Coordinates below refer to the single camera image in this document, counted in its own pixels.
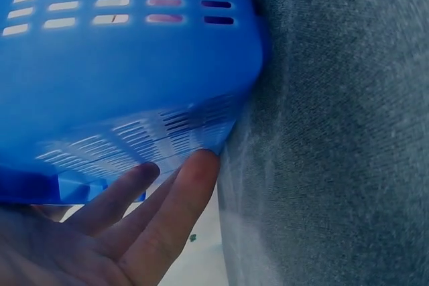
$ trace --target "gray fabric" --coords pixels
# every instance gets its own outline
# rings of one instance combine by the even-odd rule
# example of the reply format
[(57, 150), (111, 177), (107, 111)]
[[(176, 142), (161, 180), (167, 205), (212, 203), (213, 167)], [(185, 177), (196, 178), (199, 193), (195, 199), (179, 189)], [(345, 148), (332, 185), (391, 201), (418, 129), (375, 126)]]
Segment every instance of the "gray fabric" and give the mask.
[(274, 57), (223, 152), (230, 286), (429, 285), (429, 0), (257, 0)]

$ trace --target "hand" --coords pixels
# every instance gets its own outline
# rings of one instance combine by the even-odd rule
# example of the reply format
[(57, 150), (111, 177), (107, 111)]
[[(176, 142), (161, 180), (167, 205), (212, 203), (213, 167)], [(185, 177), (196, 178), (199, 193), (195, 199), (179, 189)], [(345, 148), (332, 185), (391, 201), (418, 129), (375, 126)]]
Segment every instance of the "hand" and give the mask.
[(197, 151), (122, 219), (159, 172), (133, 168), (64, 223), (35, 207), (0, 207), (0, 285), (157, 285), (210, 200), (219, 160)]

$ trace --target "gray jeans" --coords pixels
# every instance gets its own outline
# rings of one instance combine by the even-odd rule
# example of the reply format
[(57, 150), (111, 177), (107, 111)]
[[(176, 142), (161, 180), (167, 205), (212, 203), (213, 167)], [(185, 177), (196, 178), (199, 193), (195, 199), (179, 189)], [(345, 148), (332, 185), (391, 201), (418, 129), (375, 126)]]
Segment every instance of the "gray jeans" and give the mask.
[(273, 59), (223, 151), (230, 286), (429, 285), (429, 0), (256, 0)]

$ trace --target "knuckle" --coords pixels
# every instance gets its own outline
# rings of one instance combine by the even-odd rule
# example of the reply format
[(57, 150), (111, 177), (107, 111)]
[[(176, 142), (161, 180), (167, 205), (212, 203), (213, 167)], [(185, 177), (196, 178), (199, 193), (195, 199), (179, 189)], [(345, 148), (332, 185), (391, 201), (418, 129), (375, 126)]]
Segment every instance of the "knuckle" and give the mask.
[(156, 228), (148, 233), (144, 246), (149, 253), (162, 256), (169, 263), (174, 262), (182, 252), (182, 247), (177, 246), (167, 233)]

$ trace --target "blue plastic basket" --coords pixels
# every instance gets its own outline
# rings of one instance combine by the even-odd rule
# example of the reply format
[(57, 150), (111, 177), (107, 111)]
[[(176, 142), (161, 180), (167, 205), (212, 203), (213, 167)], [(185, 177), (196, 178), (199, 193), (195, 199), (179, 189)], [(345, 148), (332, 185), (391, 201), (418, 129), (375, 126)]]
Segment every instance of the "blue plastic basket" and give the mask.
[(0, 0), (0, 200), (80, 204), (227, 138), (263, 64), (251, 0)]

